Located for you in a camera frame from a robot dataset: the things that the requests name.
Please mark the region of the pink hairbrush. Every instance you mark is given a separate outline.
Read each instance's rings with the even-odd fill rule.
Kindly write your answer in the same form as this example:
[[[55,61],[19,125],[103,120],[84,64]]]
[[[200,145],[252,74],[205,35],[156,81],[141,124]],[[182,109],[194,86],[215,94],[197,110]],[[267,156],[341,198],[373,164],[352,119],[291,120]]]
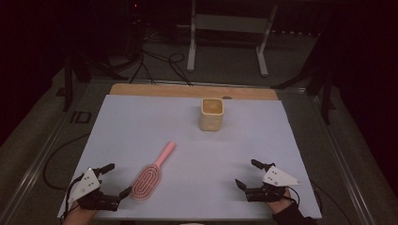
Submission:
[[[144,166],[131,184],[130,196],[137,201],[147,200],[155,191],[161,180],[161,164],[174,151],[176,144],[168,142],[161,151],[158,158],[152,163]]]

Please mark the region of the person's right hand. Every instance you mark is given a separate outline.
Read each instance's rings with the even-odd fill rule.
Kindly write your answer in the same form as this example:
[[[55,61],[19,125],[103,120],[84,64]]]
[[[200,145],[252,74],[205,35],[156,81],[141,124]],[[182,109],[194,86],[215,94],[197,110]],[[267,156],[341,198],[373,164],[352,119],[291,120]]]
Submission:
[[[291,198],[291,194],[288,188],[285,189],[283,197],[277,202],[268,202],[267,206],[271,210],[273,215],[281,213],[284,209],[292,205],[294,201]]]

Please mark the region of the white metal stand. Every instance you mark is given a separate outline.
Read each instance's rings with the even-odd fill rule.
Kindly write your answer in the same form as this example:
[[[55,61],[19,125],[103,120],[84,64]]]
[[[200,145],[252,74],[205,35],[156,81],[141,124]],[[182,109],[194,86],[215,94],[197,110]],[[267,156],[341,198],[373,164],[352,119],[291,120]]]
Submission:
[[[262,34],[262,42],[255,48],[260,75],[268,76],[268,67],[264,55],[268,43],[268,37],[271,33],[274,18],[278,10],[278,4],[271,5],[270,13],[265,18],[254,17],[235,17],[223,15],[201,14],[196,12],[196,1],[191,0],[191,25],[190,25],[190,47],[188,53],[187,70],[194,71],[196,56],[196,31],[211,30],[223,32],[241,32]]]

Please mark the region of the white table cover sheet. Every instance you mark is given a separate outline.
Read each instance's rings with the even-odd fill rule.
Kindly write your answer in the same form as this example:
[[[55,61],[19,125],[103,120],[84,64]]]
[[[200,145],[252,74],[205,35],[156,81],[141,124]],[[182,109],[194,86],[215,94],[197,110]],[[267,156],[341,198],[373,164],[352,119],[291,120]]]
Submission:
[[[77,174],[109,163],[102,191],[115,195],[127,188],[142,168],[153,163],[168,142],[175,150],[161,166],[161,180],[145,201],[127,198],[103,219],[260,220],[270,212],[248,202],[236,182],[262,184],[263,171],[253,160],[273,163],[297,178],[299,208],[320,218],[306,168],[279,100],[224,101],[222,128],[199,128],[201,101],[194,97],[107,96],[99,110]]]

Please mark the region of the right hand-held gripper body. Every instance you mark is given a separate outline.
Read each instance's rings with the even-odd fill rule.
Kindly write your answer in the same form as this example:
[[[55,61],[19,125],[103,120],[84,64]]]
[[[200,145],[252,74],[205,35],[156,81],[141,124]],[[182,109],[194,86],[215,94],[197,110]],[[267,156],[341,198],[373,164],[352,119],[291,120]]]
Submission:
[[[263,185],[244,191],[248,202],[277,202],[283,197],[286,188],[301,184],[297,178],[277,168],[274,163],[264,164],[266,169],[262,178]]]

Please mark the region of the person's left hand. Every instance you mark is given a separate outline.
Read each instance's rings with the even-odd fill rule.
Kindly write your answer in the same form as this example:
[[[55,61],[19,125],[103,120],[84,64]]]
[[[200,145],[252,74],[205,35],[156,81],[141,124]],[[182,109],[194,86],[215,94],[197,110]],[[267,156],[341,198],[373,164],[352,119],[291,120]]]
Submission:
[[[91,220],[98,213],[97,210],[83,209],[77,202],[63,221],[63,225],[90,225]]]

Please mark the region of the metal floor rail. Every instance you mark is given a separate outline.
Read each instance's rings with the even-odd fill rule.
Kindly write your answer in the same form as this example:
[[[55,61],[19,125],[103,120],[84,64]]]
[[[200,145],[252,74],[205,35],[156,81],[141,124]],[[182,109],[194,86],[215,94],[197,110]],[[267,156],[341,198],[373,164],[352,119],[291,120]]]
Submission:
[[[342,101],[334,96],[329,124],[321,115],[319,97],[309,97],[321,134],[336,167],[339,179],[336,184],[320,183],[319,190],[330,197],[330,202],[351,225],[376,225],[375,212],[369,194],[377,178],[377,167],[368,148]]]
[[[0,146],[0,225],[60,225],[66,188],[94,125],[71,118],[96,117],[111,85],[79,84],[66,112],[59,88],[44,94]]]

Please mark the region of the black tripod stand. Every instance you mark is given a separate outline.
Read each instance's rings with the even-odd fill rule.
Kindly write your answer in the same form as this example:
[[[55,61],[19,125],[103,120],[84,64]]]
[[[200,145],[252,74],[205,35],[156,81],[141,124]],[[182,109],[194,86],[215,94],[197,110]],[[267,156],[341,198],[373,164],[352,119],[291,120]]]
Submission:
[[[334,54],[334,47],[330,48],[329,44],[333,45],[333,38],[329,38],[329,31],[323,29],[299,74],[285,82],[271,86],[272,89],[282,90],[309,79],[310,81],[305,87],[305,93],[308,96],[316,96],[320,91],[323,91],[320,112],[327,125],[329,124],[332,82],[332,74],[329,71],[329,67]]]
[[[88,83],[91,79],[91,75],[88,71],[88,66],[99,70],[108,77],[115,80],[125,80],[125,77],[118,75],[110,67],[103,65],[101,62],[91,59],[89,56],[82,52],[70,53],[65,58],[64,66],[64,92],[62,97],[64,98],[64,109],[66,112],[73,102],[73,84],[72,84],[72,73],[77,75],[79,81]]]

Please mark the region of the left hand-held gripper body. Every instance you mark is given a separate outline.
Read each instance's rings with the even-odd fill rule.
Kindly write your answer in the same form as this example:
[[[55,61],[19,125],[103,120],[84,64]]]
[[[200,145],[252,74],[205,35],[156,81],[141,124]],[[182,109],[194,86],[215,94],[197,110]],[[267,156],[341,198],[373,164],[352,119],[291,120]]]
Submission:
[[[77,187],[68,195],[68,203],[77,202],[83,209],[116,211],[120,200],[116,196],[105,195],[100,191],[100,168],[88,168],[76,178]]]

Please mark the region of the beige square cup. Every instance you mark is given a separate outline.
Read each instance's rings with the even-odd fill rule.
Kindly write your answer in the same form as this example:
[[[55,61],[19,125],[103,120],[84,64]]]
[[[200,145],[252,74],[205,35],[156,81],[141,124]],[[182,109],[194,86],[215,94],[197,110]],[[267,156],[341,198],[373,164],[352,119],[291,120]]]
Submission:
[[[218,131],[222,127],[224,115],[223,102],[220,98],[203,98],[199,128],[203,131]]]

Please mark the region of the wooden table board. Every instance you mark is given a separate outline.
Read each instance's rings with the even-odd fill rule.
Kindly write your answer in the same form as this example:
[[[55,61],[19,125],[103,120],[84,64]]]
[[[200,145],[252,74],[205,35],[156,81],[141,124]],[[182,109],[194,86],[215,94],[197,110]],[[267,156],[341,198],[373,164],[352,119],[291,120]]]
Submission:
[[[117,83],[110,90],[111,95],[146,96],[170,98],[225,98],[278,100],[274,90],[227,86],[183,86],[169,84]]]

